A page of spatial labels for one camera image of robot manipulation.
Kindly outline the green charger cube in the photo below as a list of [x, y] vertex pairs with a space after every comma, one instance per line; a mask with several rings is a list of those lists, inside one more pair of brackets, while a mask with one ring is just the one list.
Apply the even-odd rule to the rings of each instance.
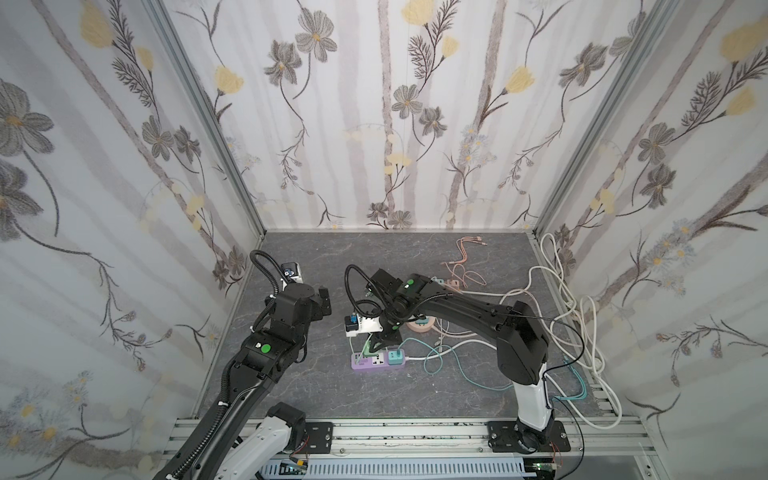
[[373, 356], [373, 353], [371, 351], [371, 339], [368, 338], [363, 345], [363, 349], [361, 351], [361, 357], [370, 358], [372, 356]]

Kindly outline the purple power strip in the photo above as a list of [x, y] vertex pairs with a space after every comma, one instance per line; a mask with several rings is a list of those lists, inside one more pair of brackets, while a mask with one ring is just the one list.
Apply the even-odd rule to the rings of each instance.
[[386, 352], [380, 352], [372, 357], [364, 357], [361, 354], [353, 354], [350, 359], [350, 366], [356, 372], [379, 372], [402, 370], [404, 363], [391, 364]]

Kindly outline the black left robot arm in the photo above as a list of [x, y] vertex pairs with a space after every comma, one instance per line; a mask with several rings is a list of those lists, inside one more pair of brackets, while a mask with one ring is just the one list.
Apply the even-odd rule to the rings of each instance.
[[214, 479], [251, 412], [287, 369], [306, 357], [312, 323], [332, 313], [328, 289], [313, 288], [287, 276], [262, 250], [249, 254], [268, 280], [272, 293], [251, 334], [227, 362], [216, 402], [178, 452], [155, 475], [157, 479]]

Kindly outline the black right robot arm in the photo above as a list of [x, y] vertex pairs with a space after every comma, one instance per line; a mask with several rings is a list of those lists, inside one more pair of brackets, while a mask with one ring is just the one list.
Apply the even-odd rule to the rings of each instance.
[[543, 434], [554, 423], [545, 375], [550, 343], [549, 320], [526, 303], [493, 304], [460, 293], [420, 274], [401, 280], [383, 269], [363, 277], [367, 296], [357, 299], [345, 287], [355, 313], [376, 318], [381, 330], [372, 334], [370, 348], [377, 351], [401, 340], [405, 324], [433, 317], [463, 327], [496, 347], [497, 366], [513, 386], [517, 423], [524, 431]]

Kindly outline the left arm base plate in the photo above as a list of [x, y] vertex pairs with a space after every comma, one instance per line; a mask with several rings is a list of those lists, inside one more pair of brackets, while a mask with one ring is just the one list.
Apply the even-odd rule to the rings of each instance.
[[290, 450], [293, 455], [329, 454], [333, 442], [332, 422], [309, 422], [305, 425], [298, 445]]

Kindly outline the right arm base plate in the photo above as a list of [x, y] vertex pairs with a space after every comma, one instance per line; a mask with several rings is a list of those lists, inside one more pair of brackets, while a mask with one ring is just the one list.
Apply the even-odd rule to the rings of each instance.
[[488, 446], [494, 453], [567, 453], [572, 450], [562, 422], [553, 420], [543, 432], [517, 421], [489, 421]]

